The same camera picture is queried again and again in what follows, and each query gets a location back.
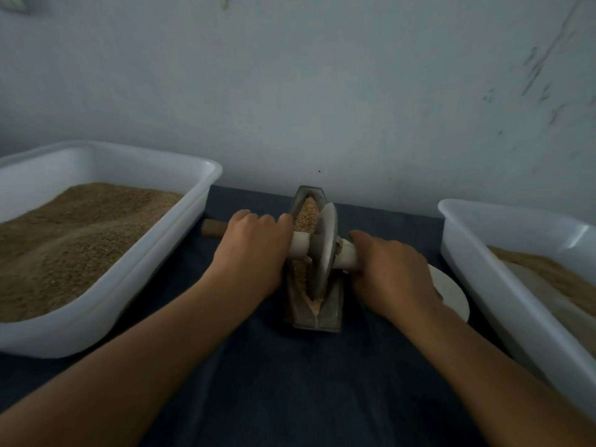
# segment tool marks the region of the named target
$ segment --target white plastic tray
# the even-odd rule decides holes
[[[0,222],[73,185],[114,183],[184,197],[85,293],[49,314],[0,323],[0,351],[36,358],[77,353],[104,337],[178,241],[203,214],[222,167],[204,158],[95,141],[69,141],[0,158]]]
[[[596,285],[596,228],[543,210],[443,200],[441,252],[515,360],[596,420],[596,360],[486,245],[545,255]]]

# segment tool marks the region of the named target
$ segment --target wall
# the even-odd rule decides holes
[[[0,152],[98,139],[221,184],[596,222],[596,0],[29,0],[0,12]]]

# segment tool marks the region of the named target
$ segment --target forearm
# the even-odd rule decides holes
[[[3,413],[3,442],[137,444],[190,371],[254,309],[238,304],[233,292],[205,276]]]
[[[437,305],[418,322],[403,328],[405,334],[451,384],[491,445],[596,445],[590,420],[451,309]]]

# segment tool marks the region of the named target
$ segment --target table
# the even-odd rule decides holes
[[[239,209],[277,217],[291,198],[233,188],[210,190],[205,216]],[[414,246],[457,279],[439,248],[443,220],[337,204],[339,233],[351,229]],[[218,241],[190,230],[108,341],[195,283]],[[363,308],[346,286],[340,334],[296,330],[282,320],[282,287],[189,376],[142,445],[479,445],[484,441],[451,388],[391,324]],[[470,302],[470,325],[503,349]],[[0,354],[0,411],[79,360]]]

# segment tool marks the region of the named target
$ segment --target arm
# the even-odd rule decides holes
[[[596,445],[596,426],[436,297],[412,247],[353,232],[363,272],[354,290],[420,350],[495,446]]]
[[[279,285],[293,234],[248,210],[189,290],[0,415],[11,446],[136,445],[186,376]]]

